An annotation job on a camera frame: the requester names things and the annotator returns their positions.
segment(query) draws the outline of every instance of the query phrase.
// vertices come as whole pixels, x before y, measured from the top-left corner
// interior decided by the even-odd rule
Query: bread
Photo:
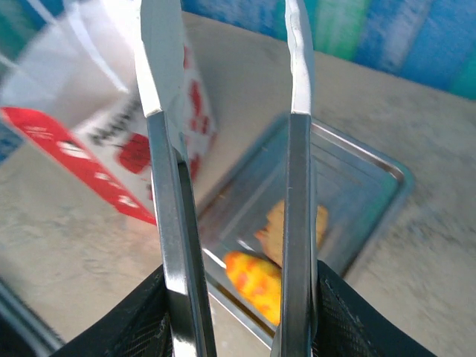
[[[327,229],[329,213],[324,206],[318,206],[316,218],[316,243],[321,246]],[[279,201],[266,215],[268,224],[256,232],[266,256],[279,266],[283,265],[284,200]]]

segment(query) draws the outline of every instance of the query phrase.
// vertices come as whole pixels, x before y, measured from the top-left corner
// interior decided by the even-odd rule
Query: countertop
[[[185,15],[220,133],[195,183],[200,203],[289,107],[284,42]],[[315,116],[401,161],[404,210],[353,287],[441,356],[476,350],[476,104],[323,54]],[[116,213],[31,145],[0,169],[0,274],[66,341],[161,263],[152,226]],[[220,356],[268,350],[212,299]]]

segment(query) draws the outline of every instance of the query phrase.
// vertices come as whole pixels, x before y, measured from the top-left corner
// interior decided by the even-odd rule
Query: blue striped background
[[[62,0],[39,1],[54,16],[64,11]],[[338,51],[329,53],[336,56],[347,54],[347,59],[360,65],[476,99],[476,0],[371,0],[367,9],[363,8],[367,14],[361,21],[363,1],[305,0],[315,46],[332,43]],[[22,11],[11,10],[15,2]],[[185,11],[286,40],[284,0],[181,2]],[[7,2],[0,2],[0,11],[2,6]],[[9,10],[0,14],[2,24],[19,25],[18,16],[25,16],[25,24],[32,23],[36,30],[45,25],[27,0],[8,0],[8,6]],[[18,37],[10,32],[8,38]],[[2,37],[0,51],[17,54],[18,41],[4,43],[6,39]],[[345,46],[356,40],[357,47],[346,51]],[[0,122],[0,164],[21,142]]]

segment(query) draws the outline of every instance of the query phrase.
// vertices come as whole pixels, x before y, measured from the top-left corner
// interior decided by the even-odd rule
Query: orange glazed pastry
[[[235,289],[277,326],[281,313],[281,270],[273,263],[240,251],[226,254],[224,261]]]

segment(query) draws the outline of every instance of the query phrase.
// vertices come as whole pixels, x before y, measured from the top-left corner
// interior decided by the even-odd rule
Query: table surface
[[[186,14],[219,135],[200,203],[281,112],[284,42]],[[415,189],[353,287],[442,356],[476,350],[476,104],[323,54],[315,116],[401,161]],[[116,213],[30,145],[0,169],[0,275],[66,341],[161,263],[155,228]],[[268,350],[211,301],[220,356]]]

